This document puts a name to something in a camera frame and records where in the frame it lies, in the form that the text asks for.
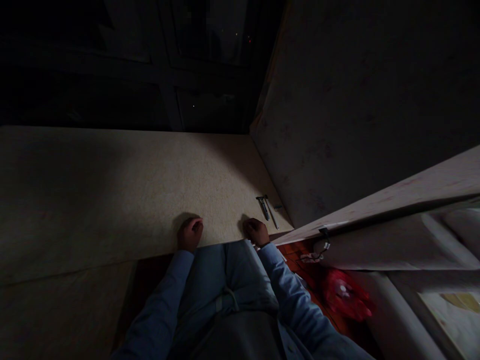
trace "wooden floor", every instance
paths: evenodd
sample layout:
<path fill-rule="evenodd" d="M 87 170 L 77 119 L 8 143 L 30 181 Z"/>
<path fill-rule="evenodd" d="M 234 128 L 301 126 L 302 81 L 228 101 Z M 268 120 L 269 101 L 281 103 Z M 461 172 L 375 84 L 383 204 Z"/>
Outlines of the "wooden floor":
<path fill-rule="evenodd" d="M 325 268 L 321 267 L 319 264 L 304 264 L 300 261 L 300 255 L 308 254 L 313 251 L 313 244 L 316 241 L 318 241 L 316 238 L 307 239 L 280 245 L 278 246 L 278 249 L 287 259 L 286 263 L 290 270 L 305 279 L 308 283 L 308 291 L 310 292 L 312 302 L 320 307 L 323 314 L 329 318 L 335 329 L 339 333 L 352 339 L 375 359 L 383 360 L 384 357 L 382 352 L 375 342 L 366 323 L 359 323 L 333 312 L 323 301 L 321 296 L 321 283 L 325 274 Z M 162 255 L 151 257 L 140 260 L 137 263 L 133 284 L 130 289 L 130 294 L 126 297 L 128 301 L 126 301 L 124 305 L 122 316 L 118 323 L 117 334 L 115 336 L 112 350 L 118 348 L 123 342 L 130 324 L 142 310 L 148 296 L 152 293 L 167 271 L 172 256 L 173 255 Z"/>

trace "person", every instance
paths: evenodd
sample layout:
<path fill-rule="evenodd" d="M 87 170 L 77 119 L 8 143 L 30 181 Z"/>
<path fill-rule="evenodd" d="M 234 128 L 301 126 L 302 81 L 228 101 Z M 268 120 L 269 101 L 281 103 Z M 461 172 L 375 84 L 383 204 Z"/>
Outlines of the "person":
<path fill-rule="evenodd" d="M 113 360 L 372 359 L 311 302 L 265 224 L 243 223 L 250 241 L 197 249 L 203 228 L 201 218 L 180 228 L 178 251 Z"/>

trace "wall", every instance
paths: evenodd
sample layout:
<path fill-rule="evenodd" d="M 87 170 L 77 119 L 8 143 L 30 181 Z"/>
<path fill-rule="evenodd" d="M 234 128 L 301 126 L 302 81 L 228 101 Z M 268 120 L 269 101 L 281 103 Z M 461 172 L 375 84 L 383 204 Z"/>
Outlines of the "wall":
<path fill-rule="evenodd" d="M 473 4 L 290 4 L 251 135 L 296 228 L 480 143 Z"/>

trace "glass pane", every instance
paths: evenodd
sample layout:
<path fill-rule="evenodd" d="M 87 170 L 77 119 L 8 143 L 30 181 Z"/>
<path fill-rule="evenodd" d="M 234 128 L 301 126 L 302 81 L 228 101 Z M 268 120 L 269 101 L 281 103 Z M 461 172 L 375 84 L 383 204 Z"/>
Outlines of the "glass pane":
<path fill-rule="evenodd" d="M 173 0 L 173 20 L 181 55 L 247 66 L 259 1 Z"/>
<path fill-rule="evenodd" d="M 135 0 L 6 1 L 1 14 L 4 37 L 150 61 Z"/>
<path fill-rule="evenodd" d="M 244 102 L 232 94 L 177 90 L 183 127 L 187 132 L 241 134 Z"/>
<path fill-rule="evenodd" d="M 480 359 L 480 292 L 419 295 L 463 357 Z"/>
<path fill-rule="evenodd" d="M 20 67 L 0 75 L 4 124 L 170 130 L 154 84 Z"/>

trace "hand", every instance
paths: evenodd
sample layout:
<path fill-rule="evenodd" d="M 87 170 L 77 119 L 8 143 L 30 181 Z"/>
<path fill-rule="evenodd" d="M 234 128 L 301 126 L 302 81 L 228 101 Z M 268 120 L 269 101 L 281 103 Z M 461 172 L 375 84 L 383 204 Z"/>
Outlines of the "hand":
<path fill-rule="evenodd" d="M 270 243 L 269 232 L 265 224 L 255 218 L 243 222 L 243 231 L 250 241 L 260 249 Z"/>
<path fill-rule="evenodd" d="M 191 217 L 187 219 L 176 233 L 178 240 L 178 250 L 186 250 L 194 253 L 202 238 L 204 223 L 201 217 Z"/>

